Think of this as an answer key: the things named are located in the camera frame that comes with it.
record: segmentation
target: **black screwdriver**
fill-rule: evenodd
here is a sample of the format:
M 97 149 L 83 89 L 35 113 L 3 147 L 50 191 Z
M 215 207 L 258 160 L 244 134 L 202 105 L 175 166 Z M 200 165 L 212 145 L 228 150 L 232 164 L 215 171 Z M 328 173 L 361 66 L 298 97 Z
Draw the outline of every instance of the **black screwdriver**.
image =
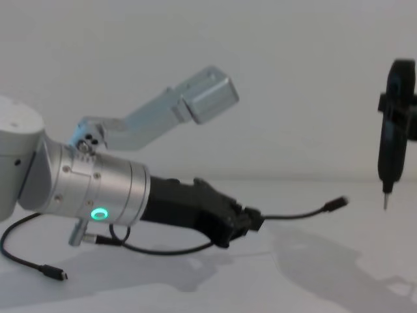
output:
M 415 82 L 414 60 L 395 60 L 388 74 L 386 93 L 381 95 L 379 110 L 384 113 L 384 117 L 379 146 L 378 174 L 382 181 L 385 210 L 394 183 L 399 181 L 403 173 L 407 148 L 407 128 L 404 126 L 407 122 L 398 112 L 410 106 Z

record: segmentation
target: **green led ring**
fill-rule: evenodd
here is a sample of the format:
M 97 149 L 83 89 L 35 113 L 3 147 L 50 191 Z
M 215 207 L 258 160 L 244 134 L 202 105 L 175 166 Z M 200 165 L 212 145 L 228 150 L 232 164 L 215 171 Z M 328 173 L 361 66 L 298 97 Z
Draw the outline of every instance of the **green led ring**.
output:
M 105 220 L 107 217 L 109 217 L 109 213 L 103 207 L 98 207 L 91 211 L 91 218 L 93 220 Z

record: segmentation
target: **white table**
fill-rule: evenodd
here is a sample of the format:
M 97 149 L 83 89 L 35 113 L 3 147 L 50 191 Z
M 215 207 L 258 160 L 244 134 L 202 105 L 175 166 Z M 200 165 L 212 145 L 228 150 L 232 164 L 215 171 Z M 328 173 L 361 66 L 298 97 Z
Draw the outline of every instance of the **white table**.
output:
M 73 220 L 43 216 L 13 233 L 8 247 L 62 267 L 69 280 L 0 258 L 0 312 L 417 312 L 417 185 L 397 185 L 385 213 L 379 183 L 212 183 L 265 214 L 309 211 L 342 194 L 351 204 L 311 220 L 268 221 L 229 250 L 175 258 L 72 248 L 66 243 Z M 17 209 L 0 231 L 25 214 Z M 184 248 L 205 238 L 140 223 L 131 241 Z

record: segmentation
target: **cable plug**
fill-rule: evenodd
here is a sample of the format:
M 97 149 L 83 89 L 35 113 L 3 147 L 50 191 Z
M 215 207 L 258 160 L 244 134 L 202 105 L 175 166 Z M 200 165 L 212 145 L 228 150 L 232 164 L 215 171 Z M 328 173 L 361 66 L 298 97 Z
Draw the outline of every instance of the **cable plug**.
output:
M 50 277 L 55 280 L 66 280 L 68 279 L 67 274 L 64 272 L 64 270 L 59 269 L 54 266 L 50 265 L 41 265 L 39 267 L 39 271 L 43 273 L 46 277 Z
M 86 233 L 83 238 L 83 242 L 92 243 L 94 245 L 106 245 L 106 246 L 121 246 L 122 241 L 113 239 L 110 237 L 95 235 L 93 233 Z
M 321 209 L 322 212 L 331 213 L 333 211 L 336 211 L 338 209 L 341 209 L 342 207 L 345 207 L 349 204 L 349 201 L 346 197 L 339 197 L 332 201 L 327 202 L 323 208 Z

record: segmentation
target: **white background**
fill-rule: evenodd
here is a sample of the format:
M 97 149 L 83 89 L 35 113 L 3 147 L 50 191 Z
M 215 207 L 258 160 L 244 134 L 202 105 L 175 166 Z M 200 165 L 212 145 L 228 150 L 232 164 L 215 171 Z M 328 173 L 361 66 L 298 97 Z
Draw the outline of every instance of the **white background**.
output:
M 415 12 L 394 0 L 3 0 L 0 93 L 66 141 L 84 115 L 124 117 L 213 64 L 239 105 L 122 155 L 163 176 L 376 179 L 379 95 L 392 61 L 417 56 Z
M 153 175 L 207 178 L 265 213 L 351 199 L 333 215 L 268 222 L 227 251 L 173 259 L 69 247 L 74 221 L 45 216 L 8 246 L 70 279 L 0 258 L 0 311 L 417 312 L 417 186 L 400 183 L 384 213 L 377 182 L 379 94 L 392 61 L 417 56 L 416 12 L 415 1 L 398 0 L 0 1 L 0 94 L 37 109 L 53 139 L 66 142 L 84 115 L 123 117 L 217 65 L 238 106 L 117 154 Z M 414 155 L 409 145 L 408 179 Z M 17 208 L 0 232 L 26 214 Z M 146 223 L 132 233 L 153 248 L 205 241 Z

